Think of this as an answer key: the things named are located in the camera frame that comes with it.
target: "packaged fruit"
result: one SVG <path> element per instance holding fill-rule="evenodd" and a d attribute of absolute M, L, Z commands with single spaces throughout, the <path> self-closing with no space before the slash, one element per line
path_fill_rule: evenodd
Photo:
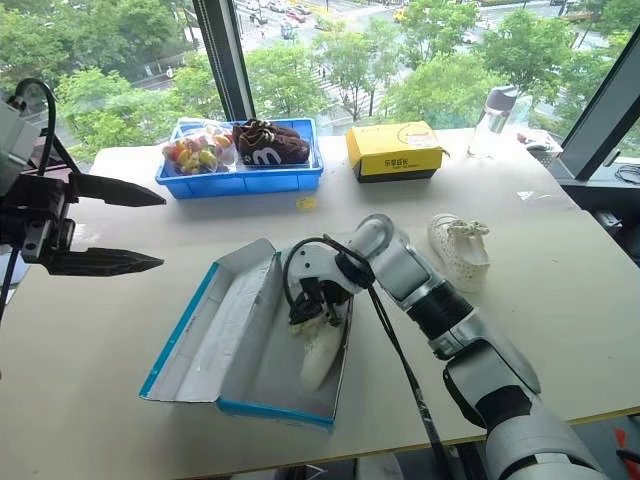
<path fill-rule="evenodd" d="M 202 128 L 186 130 L 184 125 L 199 123 Z M 235 170 L 237 153 L 231 135 L 231 125 L 214 120 L 187 119 L 178 121 L 187 135 L 162 149 L 176 175 L 223 173 Z"/>

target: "white shoe in box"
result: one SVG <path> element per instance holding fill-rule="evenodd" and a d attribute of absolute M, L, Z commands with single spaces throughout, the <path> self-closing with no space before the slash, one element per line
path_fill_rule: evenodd
<path fill-rule="evenodd" d="M 487 233 L 484 223 L 465 222 L 450 213 L 431 220 L 429 242 L 444 263 L 445 276 L 459 290 L 478 292 L 484 285 L 490 265 L 482 241 Z"/>
<path fill-rule="evenodd" d="M 344 327 L 345 321 L 334 327 L 324 315 L 289 326 L 292 335 L 304 338 L 300 381 L 307 390 L 317 390 L 324 382 L 342 345 Z"/>

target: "robotic arm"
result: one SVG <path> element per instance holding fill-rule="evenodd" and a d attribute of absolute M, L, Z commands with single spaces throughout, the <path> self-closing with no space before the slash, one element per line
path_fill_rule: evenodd
<path fill-rule="evenodd" d="M 491 478 L 606 478 L 571 428 L 540 400 L 540 383 L 527 359 L 388 217 L 367 217 L 344 246 L 366 264 L 317 245 L 291 250 L 285 265 L 288 295 L 297 294 L 291 323 L 318 314 L 338 322 L 334 305 L 369 288 L 375 277 L 446 362 L 445 386 L 464 417 L 487 430 Z"/>
<path fill-rule="evenodd" d="M 49 122 L 40 129 L 21 117 L 26 107 L 22 95 L 30 86 L 41 88 L 47 98 Z M 105 277 L 142 272 L 163 260 L 129 250 L 89 248 L 72 251 L 75 222 L 67 217 L 69 205 L 80 197 L 104 200 L 111 205 L 141 207 L 162 205 L 164 198 L 139 185 L 113 178 L 83 174 L 55 135 L 55 100 L 49 87 L 28 78 L 16 87 L 7 103 L 0 102 L 0 255 L 11 252 L 0 280 L 0 320 L 18 254 L 26 263 L 39 263 L 51 275 Z M 32 160 L 34 144 L 45 137 L 42 155 Z M 56 154 L 70 169 L 68 181 L 44 176 Z"/>

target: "table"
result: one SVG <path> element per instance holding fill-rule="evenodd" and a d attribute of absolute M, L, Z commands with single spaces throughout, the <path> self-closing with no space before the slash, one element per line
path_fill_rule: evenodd
<path fill-rule="evenodd" d="M 321 139 L 326 170 L 316 193 L 168 199 L 142 209 L 82 200 L 71 211 L 83 224 L 77 245 L 137 249 L 166 263 L 107 279 L 52 278 L 31 268 L 0 333 L 3 478 L 192 478 L 426 446 L 402 368 L 365 295 L 355 300 L 331 435 L 229 417 L 210 405 L 137 398 L 213 259 L 257 236 L 285 246 L 315 233 L 349 232 L 373 212 L 404 227 L 436 266 L 426 242 L 432 215 L 486 221 L 493 264 L 485 290 L 467 297 L 530 359 L 545 402 L 573 421 L 640 411 L 640 385 L 632 380 L 640 361 L 637 269 L 517 145 L 505 143 L 496 160 L 464 159 L 456 147 L 468 133 L 439 132 L 452 158 L 428 181 L 359 185 L 344 140 L 330 137 Z M 94 173 L 153 186 L 158 151 L 103 151 Z M 313 196 L 316 208 L 296 207 L 304 196 Z M 478 438 L 482 431 L 447 394 L 443 364 L 426 338 L 383 300 L 442 439 Z"/>

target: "tree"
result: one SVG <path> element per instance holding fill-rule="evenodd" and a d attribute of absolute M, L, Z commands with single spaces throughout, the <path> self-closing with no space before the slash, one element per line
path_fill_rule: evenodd
<path fill-rule="evenodd" d="M 163 53 L 175 53 L 175 45 L 167 49 L 175 39 L 180 39 L 180 51 L 188 48 L 181 23 L 161 0 L 119 0 L 118 10 L 118 31 L 137 62 L 157 63 Z"/>
<path fill-rule="evenodd" d="M 310 116 L 328 105 L 306 47 L 280 42 L 251 51 L 245 61 L 259 116 Z"/>
<path fill-rule="evenodd" d="M 565 136 L 582 114 L 594 93 L 609 73 L 614 61 L 628 42 L 630 34 L 612 35 L 609 48 L 574 50 L 560 71 L 564 95 L 557 99 L 555 113 L 559 120 L 552 128 Z"/>
<path fill-rule="evenodd" d="M 166 0 L 36 3 L 9 3 L 20 10 L 0 4 L 4 88 L 26 76 L 56 87 L 61 76 L 92 67 L 138 79 L 145 75 L 145 64 L 154 63 L 159 69 L 158 59 L 190 49 Z"/>
<path fill-rule="evenodd" d="M 608 0 L 598 24 L 605 33 L 631 32 L 640 24 L 640 0 Z"/>
<path fill-rule="evenodd" d="M 55 83 L 69 58 L 53 28 L 0 4 L 0 88 L 13 92 L 20 80 L 31 76 Z"/>
<path fill-rule="evenodd" d="M 331 83 L 338 86 L 342 107 L 355 122 L 362 110 L 359 94 L 369 88 L 372 54 L 369 42 L 362 33 L 346 32 L 342 28 L 323 33 L 314 41 L 320 50 L 317 62 L 328 71 Z"/>
<path fill-rule="evenodd" d="M 409 2 L 402 21 L 405 35 L 404 57 L 413 69 L 438 53 L 450 55 L 462 45 L 462 34 L 473 27 L 478 15 L 475 2 L 451 3 L 449 0 Z"/>
<path fill-rule="evenodd" d="M 485 64 L 506 75 L 520 93 L 554 98 L 559 68 L 569 59 L 572 35 L 558 18 L 538 18 L 526 10 L 505 17 L 496 31 L 487 31 L 479 47 Z"/>
<path fill-rule="evenodd" d="M 488 72 L 477 55 L 440 54 L 392 87 L 385 100 L 400 121 L 425 120 L 433 128 L 461 128 L 476 123 L 492 87 L 505 79 Z"/>
<path fill-rule="evenodd" d="M 399 48 L 396 43 L 396 27 L 380 18 L 372 18 L 365 31 L 365 38 L 372 53 L 368 72 L 369 116 L 373 115 L 373 95 L 378 84 L 389 88 L 393 76 L 398 72 Z"/>
<path fill-rule="evenodd" d="M 206 55 L 188 54 L 185 57 L 185 66 L 176 70 L 173 82 L 173 103 L 180 106 L 184 116 L 225 119 Z"/>
<path fill-rule="evenodd" d="M 118 73 L 96 68 L 62 77 L 56 95 L 62 121 L 82 142 L 73 155 L 85 162 L 102 148 L 166 139 L 182 113 L 172 90 L 133 88 Z"/>

